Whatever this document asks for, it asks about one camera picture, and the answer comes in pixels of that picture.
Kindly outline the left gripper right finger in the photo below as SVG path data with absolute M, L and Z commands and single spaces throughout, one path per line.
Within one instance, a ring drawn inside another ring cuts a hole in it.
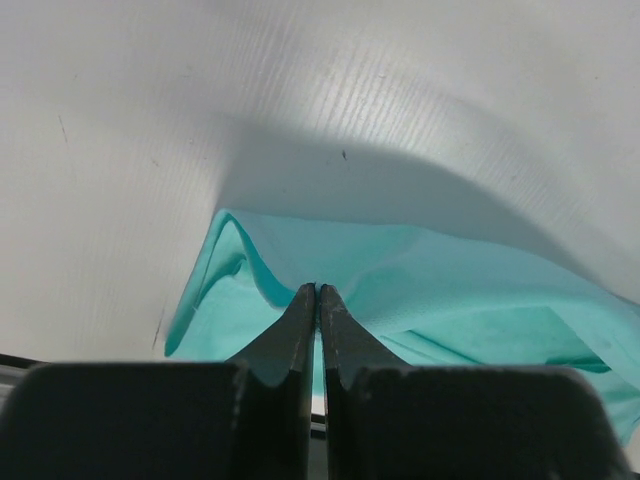
M 393 354 L 331 285 L 319 294 L 332 479 L 630 479 L 578 374 L 427 366 Z

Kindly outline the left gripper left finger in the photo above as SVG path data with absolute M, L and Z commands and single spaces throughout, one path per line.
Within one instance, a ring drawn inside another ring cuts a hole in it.
M 1 413 L 5 479 L 303 479 L 315 288 L 223 362 L 30 369 Z

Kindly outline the teal t shirt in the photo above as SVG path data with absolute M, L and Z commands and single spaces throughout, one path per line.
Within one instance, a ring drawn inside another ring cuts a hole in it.
M 600 394 L 628 443 L 639 425 L 639 309 L 546 259 L 416 226 L 222 210 L 165 342 L 219 361 L 272 325 L 306 283 L 414 365 L 558 365 Z

